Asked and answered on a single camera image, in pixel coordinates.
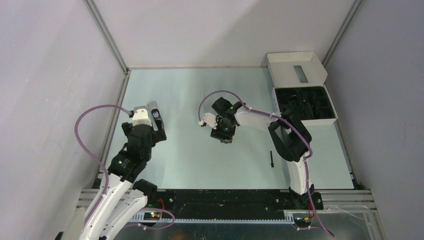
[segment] box lid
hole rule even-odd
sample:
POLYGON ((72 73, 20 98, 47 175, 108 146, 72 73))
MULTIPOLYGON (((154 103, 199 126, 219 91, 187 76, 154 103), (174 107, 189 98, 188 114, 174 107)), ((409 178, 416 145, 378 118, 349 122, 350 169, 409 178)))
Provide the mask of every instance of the box lid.
POLYGON ((313 51, 268 53, 266 58, 276 88, 323 86, 327 78, 327 71, 313 51))

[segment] light blue table surface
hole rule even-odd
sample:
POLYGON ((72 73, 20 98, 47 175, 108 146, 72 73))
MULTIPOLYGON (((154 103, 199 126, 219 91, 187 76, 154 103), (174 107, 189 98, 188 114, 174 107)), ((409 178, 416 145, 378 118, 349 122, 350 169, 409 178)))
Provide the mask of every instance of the light blue table surface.
MULTIPOLYGON (((237 127, 231 144, 211 138, 210 127, 198 124, 198 106, 210 92, 230 90, 249 106, 272 112, 272 80, 267 68, 184 68, 132 70, 122 106, 128 110, 156 101, 167 140, 152 149, 152 158, 138 176, 160 189, 287 189, 287 164, 277 154, 268 132, 237 127), (271 168, 273 151, 274 168, 271 168)), ((214 113, 216 94, 203 105, 201 114, 214 113)), ((127 141, 118 118, 106 161, 127 141)), ((334 125, 308 126, 313 157, 310 177, 316 189, 352 189, 353 183, 334 125)))

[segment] open cardboard box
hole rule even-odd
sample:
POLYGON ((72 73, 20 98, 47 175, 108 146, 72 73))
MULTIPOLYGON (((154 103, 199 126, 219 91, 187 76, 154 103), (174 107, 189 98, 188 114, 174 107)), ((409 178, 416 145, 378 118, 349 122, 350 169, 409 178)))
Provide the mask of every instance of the open cardboard box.
POLYGON ((297 110, 305 126, 332 125, 337 113, 324 85, 327 71, 313 51, 268 53, 276 112, 297 110))

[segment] red wire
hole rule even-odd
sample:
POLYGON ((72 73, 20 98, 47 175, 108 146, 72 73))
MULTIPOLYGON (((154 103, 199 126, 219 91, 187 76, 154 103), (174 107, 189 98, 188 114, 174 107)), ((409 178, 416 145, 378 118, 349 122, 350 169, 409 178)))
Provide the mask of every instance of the red wire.
POLYGON ((312 209, 312 205, 309 203, 309 210, 307 211, 307 213, 308 213, 308 215, 309 215, 310 218, 313 218, 313 217, 315 217, 315 212, 312 211, 313 214, 311 216, 311 209, 312 209))
POLYGON ((159 198, 157 201, 162 203, 162 209, 165 210, 164 200, 162 200, 162 198, 159 198))

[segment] cable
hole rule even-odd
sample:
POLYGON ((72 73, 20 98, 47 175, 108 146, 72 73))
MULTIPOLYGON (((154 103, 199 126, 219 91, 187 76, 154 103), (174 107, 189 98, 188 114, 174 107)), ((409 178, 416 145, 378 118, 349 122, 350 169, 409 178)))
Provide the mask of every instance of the cable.
POLYGON ((161 230, 161 229, 166 229, 171 227, 174 223, 175 223, 175 216, 172 214, 172 212, 165 210, 165 209, 160 209, 160 208, 153 208, 153 207, 144 207, 142 209, 140 209, 141 212, 145 213, 145 212, 164 212, 166 214, 168 214, 169 216, 171 216, 172 221, 170 224, 166 225, 166 226, 161 226, 161 227, 151 227, 151 226, 146 226, 143 225, 141 223, 132 223, 132 224, 127 224, 123 227, 123 229, 125 228, 130 228, 130 227, 143 227, 144 229, 151 229, 151 230, 161 230))
POLYGON ((319 226, 298 227, 298 226, 296 225, 296 223, 295 223, 295 224, 293 224, 292 226, 293 226, 294 228, 296 228, 298 231, 299 231, 299 230, 311 230, 311 229, 321 229, 321 230, 324 230, 322 227, 319 227, 319 226))
POLYGON ((314 211, 312 211, 312 216, 311 216, 311 209, 312 209, 312 207, 311 207, 311 204, 309 203, 307 213, 308 213, 308 217, 309 217, 310 219, 313 219, 313 218, 315 217, 315 212, 314 212, 314 211))
POLYGON ((270 113, 267 113, 267 112, 264 112, 264 111, 259 111, 259 110, 256 110, 256 109, 252 109, 251 107, 248 107, 237 94, 235 94, 232 91, 228 91, 228 90, 217 90, 217 91, 213 91, 213 92, 209 93, 207 96, 205 96, 203 98, 203 100, 199 104, 198 112, 197 112, 197 115, 198 115, 198 118, 199 118, 199 122, 202 120, 201 115, 200 115, 200 111, 201 111, 201 108, 202 108, 203 103, 206 101, 207 98, 209 98, 210 96, 212 96, 214 94, 217 94, 217 93, 228 93, 228 94, 231 94, 231 95, 233 95, 234 97, 236 97, 238 99, 238 101, 241 103, 241 105, 246 110, 249 110, 252 113, 264 115, 264 116, 267 116, 267 117, 272 117, 272 118, 275 118, 275 119, 278 119, 278 120, 282 121, 283 123, 285 123, 300 138, 300 140, 303 142, 303 144, 305 144, 306 148, 309 151, 309 155, 307 155, 307 156, 305 156, 303 158, 303 163, 304 163, 304 166, 305 166, 305 173, 306 173, 306 191, 307 191, 307 195, 309 196, 309 201, 310 201, 310 204, 312 206, 312 211, 315 214, 316 218, 318 219, 319 224, 321 225, 321 228, 324 231, 326 231, 328 235, 330 235, 331 237, 334 238, 335 235, 330 230, 328 230, 326 228, 326 226, 323 224, 323 222, 321 221, 321 218, 320 218, 320 216, 317 213, 317 209, 315 208, 314 202, 312 201, 312 195, 311 195, 311 191, 309 189, 310 188, 310 186, 309 186, 309 180, 310 179, 309 179, 309 169, 308 169, 307 159, 309 159, 310 157, 312 157, 312 153, 313 152, 312 152, 312 148, 309 145, 308 141, 306 141, 306 139, 302 136, 302 134, 293 125, 291 125, 290 122, 288 122, 286 119, 284 119, 284 118, 282 118, 281 116, 278 116, 278 115, 274 115, 274 114, 270 114, 270 113))
MULTIPOLYGON (((84 151, 91 157, 91 158, 93 158, 96 162, 97 162, 97 164, 100 166, 100 168, 103 170, 103 172, 104 172, 104 176, 105 176, 105 179, 104 179, 104 188, 103 188, 103 192, 102 192, 102 194, 106 194, 107 193, 107 191, 108 191, 108 186, 109 186, 109 175, 108 175, 108 170, 106 169, 106 167, 105 167, 105 165, 96 157, 96 155, 94 155, 85 145, 84 145, 84 143, 83 143, 83 141, 81 140, 81 138, 80 138, 80 134, 78 133, 78 126, 80 125, 80 122, 81 122, 81 120, 83 119, 83 117, 85 116, 85 115, 87 115, 88 113, 90 113, 90 112, 92 112, 92 111, 94 111, 94 110, 97 110, 97 109, 102 109, 102 108, 116 108, 116 109, 119 109, 119 110, 121 110, 121 111, 123 111, 123 112, 125 112, 126 114, 128 114, 128 115, 131 115, 131 112, 130 111, 128 111, 127 109, 125 109, 125 108, 123 108, 123 107, 121 107, 121 106, 118 106, 118 105, 114 105, 114 104, 104 104, 104 105, 99 105, 99 106, 95 106, 95 107, 92 107, 92 108, 90 108, 90 109, 88 109, 88 110, 86 110, 85 112, 83 112, 79 117, 78 117, 78 119, 76 120, 76 123, 75 123, 75 127, 74 127, 74 132, 75 132, 75 137, 76 137, 76 140, 78 141, 78 143, 79 143, 79 145, 81 145, 81 148, 82 149, 84 149, 84 151)), ((88 215, 87 215, 87 217, 85 218, 85 220, 84 220, 84 225, 89 221, 89 219, 91 218, 91 216, 93 215, 93 213, 95 212, 95 210, 97 209, 97 207, 100 205, 100 202, 102 202, 102 199, 103 199, 103 196, 101 195, 99 198, 98 198, 98 200, 97 200, 97 202, 94 204, 94 206, 93 206, 93 208, 91 209, 91 211, 88 213, 88 215)))
POLYGON ((162 209, 165 209, 164 200, 162 198, 159 198, 157 201, 160 202, 160 203, 162 203, 162 209))

